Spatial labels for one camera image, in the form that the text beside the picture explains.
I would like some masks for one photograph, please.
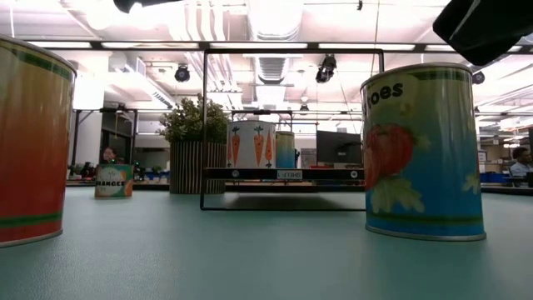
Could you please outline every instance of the shelf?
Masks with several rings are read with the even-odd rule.
[[[207,168],[208,179],[215,180],[363,180],[363,169],[250,169],[250,168]]]

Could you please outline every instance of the tomato can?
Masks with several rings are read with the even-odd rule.
[[[422,63],[361,85],[366,228],[404,238],[486,237],[471,70]]]
[[[235,121],[227,127],[228,168],[275,168],[276,124]]]
[[[62,232],[76,71],[3,35],[0,65],[0,247],[7,247]]]
[[[295,168],[293,132],[276,132],[276,168]]]

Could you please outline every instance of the ceiling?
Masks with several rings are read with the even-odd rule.
[[[303,0],[303,10],[297,41],[302,42],[351,42],[351,43],[443,43],[431,30],[431,24],[449,0],[364,0],[362,10],[357,9],[357,0]],[[175,40],[176,29],[181,19],[177,9],[183,10],[184,2],[143,8],[143,13],[130,17],[117,17],[112,10],[112,0],[7,0],[0,2],[0,33],[25,40]],[[269,1],[272,6],[286,5],[282,0]],[[202,31],[203,8],[207,8],[209,29]],[[183,20],[187,31],[194,38],[206,40],[215,37],[214,11],[222,10],[219,23],[224,38],[228,41],[249,41],[246,0],[213,0],[210,2],[187,1]],[[190,11],[196,10],[196,24]],[[272,26],[286,16],[280,12],[273,18]],[[184,52],[125,52],[109,53],[113,57],[125,56],[128,61],[140,58],[147,65],[147,76],[154,86],[170,98],[195,97],[202,91],[202,78],[190,65],[189,54]],[[533,109],[531,78],[533,57],[510,55],[488,67],[482,68],[486,80],[473,86],[474,101],[481,112],[528,112]],[[224,78],[224,69],[212,60],[214,76]],[[378,70],[377,59],[372,55],[336,55],[337,69],[333,78],[324,84],[315,81],[316,70],[322,55],[301,55],[290,59],[282,85],[286,88],[278,109],[299,109],[302,97],[311,110],[360,111],[359,89],[361,83]],[[257,102],[254,59],[241,54],[229,56],[231,70],[236,81],[239,108],[257,108],[268,104]],[[395,54],[385,56],[385,70],[415,63],[467,62],[458,54],[425,53]],[[177,82],[173,75],[177,65],[189,64],[191,79]],[[132,108],[161,108],[150,96],[150,89],[138,77],[119,72],[110,67],[106,78],[106,100],[125,102]],[[227,105],[224,92],[211,93],[210,98]],[[327,120],[329,122],[352,121],[358,116],[335,114],[299,115],[297,119]],[[498,130],[497,122],[505,117],[479,117],[479,124],[487,131]]]

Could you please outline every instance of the ceiling duct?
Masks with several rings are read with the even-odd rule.
[[[252,41],[260,42],[293,42],[296,41],[301,25],[301,15],[303,14],[302,0],[247,0],[248,26]],[[280,84],[289,69],[289,58],[286,57],[261,57],[255,59],[255,70],[259,84],[276,85]],[[262,95],[270,94],[270,90],[265,86],[256,87],[257,101],[260,103],[277,103],[283,101],[283,92],[277,92],[276,99],[268,97],[263,99]]]

